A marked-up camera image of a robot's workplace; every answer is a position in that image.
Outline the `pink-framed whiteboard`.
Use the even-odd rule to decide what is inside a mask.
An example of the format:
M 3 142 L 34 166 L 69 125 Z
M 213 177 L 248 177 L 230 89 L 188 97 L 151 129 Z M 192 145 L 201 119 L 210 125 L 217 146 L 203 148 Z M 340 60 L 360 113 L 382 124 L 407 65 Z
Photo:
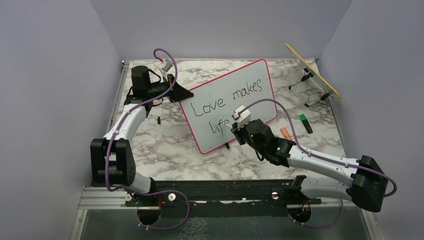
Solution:
M 235 109 L 262 99 L 274 99 L 268 63 L 259 59 L 190 89 L 194 97 L 180 102 L 201 154 L 235 139 L 231 128 Z

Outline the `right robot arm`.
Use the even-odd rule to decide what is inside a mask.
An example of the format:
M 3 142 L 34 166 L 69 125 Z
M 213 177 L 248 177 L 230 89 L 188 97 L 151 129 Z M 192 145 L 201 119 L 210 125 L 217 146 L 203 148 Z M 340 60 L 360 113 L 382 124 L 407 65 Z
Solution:
M 321 179 L 298 177 L 288 190 L 292 202 L 333 198 L 351 201 L 369 212 L 381 211 L 388 180 L 374 158 L 367 155 L 360 159 L 343 158 L 306 150 L 294 141 L 275 136 L 260 119 L 243 126 L 235 122 L 231 132 L 240 145 L 247 144 L 254 149 L 260 161 L 324 176 Z

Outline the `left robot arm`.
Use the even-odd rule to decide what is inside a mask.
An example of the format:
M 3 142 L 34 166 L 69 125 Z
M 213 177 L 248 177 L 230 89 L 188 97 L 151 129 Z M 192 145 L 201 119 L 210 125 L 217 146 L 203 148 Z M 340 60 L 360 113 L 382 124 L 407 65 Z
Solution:
M 163 73 L 162 79 L 152 82 L 153 70 L 144 65 L 131 69 L 132 86 L 124 101 L 121 116 L 102 138 L 90 143 L 92 180 L 105 184 L 112 191 L 127 188 L 138 192 L 138 199 L 144 205 L 157 200 L 154 180 L 136 171 L 131 141 L 141 123 L 149 116 L 156 99 L 168 98 L 171 103 L 194 97 L 194 94 L 180 86 L 172 74 Z

